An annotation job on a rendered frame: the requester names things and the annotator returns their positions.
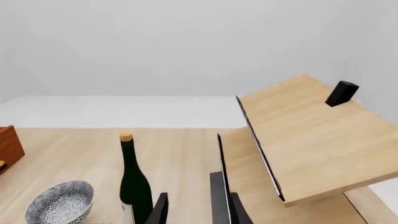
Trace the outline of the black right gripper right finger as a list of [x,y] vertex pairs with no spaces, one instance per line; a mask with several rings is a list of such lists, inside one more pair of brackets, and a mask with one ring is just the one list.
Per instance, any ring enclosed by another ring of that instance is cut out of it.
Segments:
[[251,218],[246,212],[239,195],[236,192],[231,193],[231,198],[235,208],[236,218],[239,224],[253,224]]

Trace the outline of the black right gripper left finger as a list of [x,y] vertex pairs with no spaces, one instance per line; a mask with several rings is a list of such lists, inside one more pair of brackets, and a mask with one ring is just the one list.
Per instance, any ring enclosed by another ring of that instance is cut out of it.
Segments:
[[166,224],[168,212],[169,212],[168,194],[166,192],[162,192],[159,195],[157,203],[155,204],[155,207],[153,208],[145,224]]

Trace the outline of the dark green wine bottle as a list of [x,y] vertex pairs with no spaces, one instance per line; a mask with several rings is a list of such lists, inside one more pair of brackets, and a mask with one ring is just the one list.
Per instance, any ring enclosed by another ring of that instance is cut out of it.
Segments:
[[152,192],[136,158],[132,132],[119,135],[124,171],[119,198],[124,224],[145,224],[153,209]]

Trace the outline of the red-brown wooden cabinet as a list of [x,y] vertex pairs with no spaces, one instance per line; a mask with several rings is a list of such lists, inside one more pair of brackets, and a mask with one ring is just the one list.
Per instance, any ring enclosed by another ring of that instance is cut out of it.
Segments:
[[0,175],[25,156],[24,149],[13,125],[0,126],[0,161],[6,166],[0,167]]

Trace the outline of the blue white patterned bowl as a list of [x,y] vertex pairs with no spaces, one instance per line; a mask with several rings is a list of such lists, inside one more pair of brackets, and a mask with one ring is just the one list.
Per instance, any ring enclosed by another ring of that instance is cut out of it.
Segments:
[[27,207],[27,224],[83,224],[91,212],[94,188],[84,180],[61,182],[44,190]]

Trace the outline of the pale wooden two-tier shelf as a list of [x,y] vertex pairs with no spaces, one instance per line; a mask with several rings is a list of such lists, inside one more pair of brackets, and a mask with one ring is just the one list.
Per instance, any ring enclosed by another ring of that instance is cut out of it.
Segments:
[[301,74],[236,98],[246,125],[217,135],[213,224],[239,224],[231,193],[253,224],[398,224],[369,186],[398,178],[398,125]]

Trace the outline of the small black block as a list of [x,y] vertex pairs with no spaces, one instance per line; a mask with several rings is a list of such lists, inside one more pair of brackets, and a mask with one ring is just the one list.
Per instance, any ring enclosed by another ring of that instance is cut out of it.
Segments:
[[358,89],[359,86],[354,83],[340,81],[325,103],[330,107],[334,107],[349,102]]

